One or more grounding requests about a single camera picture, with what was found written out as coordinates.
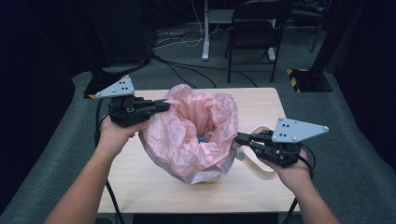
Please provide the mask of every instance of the pink plastic bag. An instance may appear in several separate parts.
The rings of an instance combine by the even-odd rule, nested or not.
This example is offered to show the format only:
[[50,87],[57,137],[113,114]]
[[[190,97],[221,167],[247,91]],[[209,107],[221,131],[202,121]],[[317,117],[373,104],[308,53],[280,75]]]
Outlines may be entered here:
[[[177,85],[163,97],[170,109],[139,133],[150,158],[170,175],[194,184],[227,174],[233,165],[238,109],[230,94],[197,93]],[[199,137],[205,142],[198,142]]]

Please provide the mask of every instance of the white plastic bag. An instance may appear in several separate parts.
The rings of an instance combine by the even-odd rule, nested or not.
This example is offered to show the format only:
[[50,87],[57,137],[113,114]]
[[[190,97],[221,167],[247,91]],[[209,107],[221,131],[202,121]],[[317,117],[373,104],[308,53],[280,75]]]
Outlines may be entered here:
[[[163,97],[166,112],[151,117],[139,133],[149,157],[175,178],[194,184],[213,181],[233,165],[238,109],[230,94],[197,93],[177,85]],[[198,138],[205,137],[204,142]]]

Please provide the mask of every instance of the forearm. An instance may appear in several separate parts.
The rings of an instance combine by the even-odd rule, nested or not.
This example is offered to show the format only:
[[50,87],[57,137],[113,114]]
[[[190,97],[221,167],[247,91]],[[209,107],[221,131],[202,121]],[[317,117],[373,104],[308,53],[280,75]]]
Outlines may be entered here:
[[96,150],[46,223],[94,223],[112,161]]
[[339,223],[313,185],[295,195],[305,224]]

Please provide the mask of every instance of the desk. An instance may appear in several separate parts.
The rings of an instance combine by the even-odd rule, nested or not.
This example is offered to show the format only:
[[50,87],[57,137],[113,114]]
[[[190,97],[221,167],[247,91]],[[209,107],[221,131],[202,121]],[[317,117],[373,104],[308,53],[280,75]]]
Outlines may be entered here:
[[[275,128],[285,117],[273,88],[206,89],[230,93],[238,105],[239,132],[259,125]],[[136,91],[136,96],[161,99],[167,91]],[[128,141],[114,160],[109,182],[122,213],[254,213],[286,212],[294,196],[275,172],[264,174],[248,160],[235,160],[230,172],[212,184],[185,184],[154,164],[139,138]],[[105,189],[99,213],[114,213]]]
[[[207,0],[205,0],[205,39],[204,48],[202,51],[202,60],[207,61],[209,59],[209,47],[210,47],[210,36],[209,36],[209,23],[231,23],[233,19],[233,9],[209,9]],[[275,61],[274,49],[268,49],[268,58],[271,62]]]

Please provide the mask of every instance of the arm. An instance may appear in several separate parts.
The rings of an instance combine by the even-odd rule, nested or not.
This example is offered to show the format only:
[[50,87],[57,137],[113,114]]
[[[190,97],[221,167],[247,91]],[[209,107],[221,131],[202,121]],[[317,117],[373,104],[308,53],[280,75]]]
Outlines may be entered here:
[[[305,151],[301,150],[300,155],[306,159]],[[339,223],[332,210],[315,189],[309,170],[303,162],[298,161],[284,169],[264,159],[259,158],[259,160],[273,168],[279,174],[283,184],[294,193],[300,205],[304,223]]]
[[49,214],[46,223],[94,223],[111,163],[135,132],[147,122],[121,128],[104,119],[99,144],[92,157],[62,199]]

